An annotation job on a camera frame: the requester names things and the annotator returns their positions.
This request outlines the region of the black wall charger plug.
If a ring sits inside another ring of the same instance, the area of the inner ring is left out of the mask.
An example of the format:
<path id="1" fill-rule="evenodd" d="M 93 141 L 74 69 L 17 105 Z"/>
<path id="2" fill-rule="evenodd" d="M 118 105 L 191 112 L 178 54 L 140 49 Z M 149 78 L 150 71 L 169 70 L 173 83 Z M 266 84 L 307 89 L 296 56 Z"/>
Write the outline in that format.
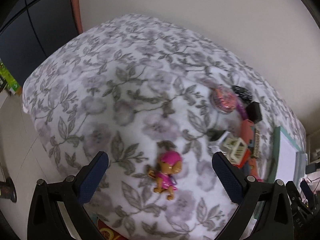
<path id="1" fill-rule="evenodd" d="M 248 119 L 252 121 L 254 124 L 257 124 L 262 120 L 262 114 L 258 102 L 252 101 L 250 104 L 247 105 L 245 110 Z"/>

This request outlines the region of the gold black patterned lighter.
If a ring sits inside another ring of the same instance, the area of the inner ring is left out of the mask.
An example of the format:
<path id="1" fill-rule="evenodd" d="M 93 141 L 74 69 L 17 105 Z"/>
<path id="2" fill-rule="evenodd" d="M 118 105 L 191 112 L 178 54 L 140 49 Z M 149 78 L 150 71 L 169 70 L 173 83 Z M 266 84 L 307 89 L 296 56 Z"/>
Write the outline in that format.
<path id="1" fill-rule="evenodd" d="M 259 129 L 254 130 L 254 141 L 253 141 L 253 150 L 252 157 L 258 159 L 260 155 L 260 131 Z"/>

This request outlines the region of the teal white shallow box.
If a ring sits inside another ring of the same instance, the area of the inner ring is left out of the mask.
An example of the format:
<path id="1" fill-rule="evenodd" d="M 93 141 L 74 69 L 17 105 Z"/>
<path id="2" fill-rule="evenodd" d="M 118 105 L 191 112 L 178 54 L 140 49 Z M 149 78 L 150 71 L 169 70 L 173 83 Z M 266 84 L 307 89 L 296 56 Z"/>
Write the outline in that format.
<path id="1" fill-rule="evenodd" d="M 304 153 L 289 133 L 281 126 L 276 127 L 273 134 L 273 148 L 270 162 L 270 172 L 263 182 L 272 183 L 276 179 L 284 183 L 293 181 L 300 189 L 300 181 L 305 177 L 305 167 L 308 156 Z M 261 168 L 257 165 L 258 175 Z"/>

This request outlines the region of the floral grey white blanket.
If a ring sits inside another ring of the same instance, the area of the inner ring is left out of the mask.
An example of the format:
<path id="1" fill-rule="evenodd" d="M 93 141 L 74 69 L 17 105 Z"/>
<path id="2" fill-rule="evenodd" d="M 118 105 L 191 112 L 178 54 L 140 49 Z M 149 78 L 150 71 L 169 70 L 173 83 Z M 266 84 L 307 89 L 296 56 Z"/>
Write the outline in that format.
<path id="1" fill-rule="evenodd" d="M 44 60 L 23 85 L 23 110 L 61 176 L 108 154 L 111 165 L 86 205 L 108 226 L 130 239 L 214 239 L 236 205 L 212 168 L 206 133 L 238 136 L 242 122 L 213 104 L 219 85 L 244 87 L 260 105 L 261 178 L 276 127 L 306 149 L 302 123 L 245 61 L 196 32 L 137 14 L 93 27 Z M 148 176 L 169 150 L 182 158 L 173 200 L 154 193 Z"/>

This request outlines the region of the coral blue toy case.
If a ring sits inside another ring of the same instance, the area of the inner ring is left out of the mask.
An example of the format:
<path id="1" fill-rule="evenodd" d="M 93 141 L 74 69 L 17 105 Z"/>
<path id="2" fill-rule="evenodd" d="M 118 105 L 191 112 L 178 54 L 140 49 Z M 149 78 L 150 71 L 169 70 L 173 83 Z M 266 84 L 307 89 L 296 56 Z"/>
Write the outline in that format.
<path id="1" fill-rule="evenodd" d="M 254 146 L 254 134 L 254 123 L 249 119 L 243 120 L 241 123 L 240 138 L 247 144 L 248 148 L 253 148 Z"/>
<path id="2" fill-rule="evenodd" d="M 257 162 L 255 158 L 248 159 L 243 166 L 245 176 L 253 176 L 257 181 L 263 182 L 258 175 Z"/>

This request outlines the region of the orange white tube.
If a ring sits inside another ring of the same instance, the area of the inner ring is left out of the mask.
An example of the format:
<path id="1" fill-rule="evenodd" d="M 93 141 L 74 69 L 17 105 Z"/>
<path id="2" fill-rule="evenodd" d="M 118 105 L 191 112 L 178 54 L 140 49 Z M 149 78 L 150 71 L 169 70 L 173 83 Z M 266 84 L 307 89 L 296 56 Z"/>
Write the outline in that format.
<path id="1" fill-rule="evenodd" d="M 251 150 L 247 148 L 246 152 L 242 157 L 242 160 L 240 161 L 240 164 L 236 164 L 236 167 L 242 168 L 245 165 L 245 163 L 249 160 L 250 156 L 251 156 Z"/>

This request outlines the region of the pink brown puppy toy figure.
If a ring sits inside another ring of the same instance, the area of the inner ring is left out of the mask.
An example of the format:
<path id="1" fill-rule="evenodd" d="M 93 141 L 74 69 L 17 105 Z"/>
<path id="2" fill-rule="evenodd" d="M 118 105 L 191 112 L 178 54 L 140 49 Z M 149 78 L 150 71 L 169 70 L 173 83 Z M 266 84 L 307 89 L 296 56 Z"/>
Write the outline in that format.
<path id="1" fill-rule="evenodd" d="M 177 191 L 174 175 L 182 170 L 181 155 L 173 150 L 162 153 L 157 160 L 157 170 L 148 170 L 148 176 L 155 181 L 154 193 L 166 193 L 167 200 L 173 200 Z"/>

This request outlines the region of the dark cabinet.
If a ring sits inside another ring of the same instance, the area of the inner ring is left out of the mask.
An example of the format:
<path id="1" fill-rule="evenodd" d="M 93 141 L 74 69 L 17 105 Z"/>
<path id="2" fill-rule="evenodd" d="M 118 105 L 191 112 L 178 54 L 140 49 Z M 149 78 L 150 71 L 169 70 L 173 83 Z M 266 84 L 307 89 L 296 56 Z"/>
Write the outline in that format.
<path id="1" fill-rule="evenodd" d="M 1 0 L 1 61 L 20 86 L 80 33 L 79 0 Z"/>

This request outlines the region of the purple plastic clip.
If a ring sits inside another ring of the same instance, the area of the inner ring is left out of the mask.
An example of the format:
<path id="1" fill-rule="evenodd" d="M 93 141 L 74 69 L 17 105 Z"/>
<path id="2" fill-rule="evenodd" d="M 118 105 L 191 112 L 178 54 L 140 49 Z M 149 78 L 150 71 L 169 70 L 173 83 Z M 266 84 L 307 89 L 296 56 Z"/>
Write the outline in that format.
<path id="1" fill-rule="evenodd" d="M 246 110 L 245 110 L 245 107 L 244 107 L 242 101 L 241 101 L 239 98 L 237 98 L 236 110 L 237 110 L 238 113 L 240 114 L 242 120 L 248 119 L 248 116 L 247 116 L 247 112 L 246 112 Z"/>

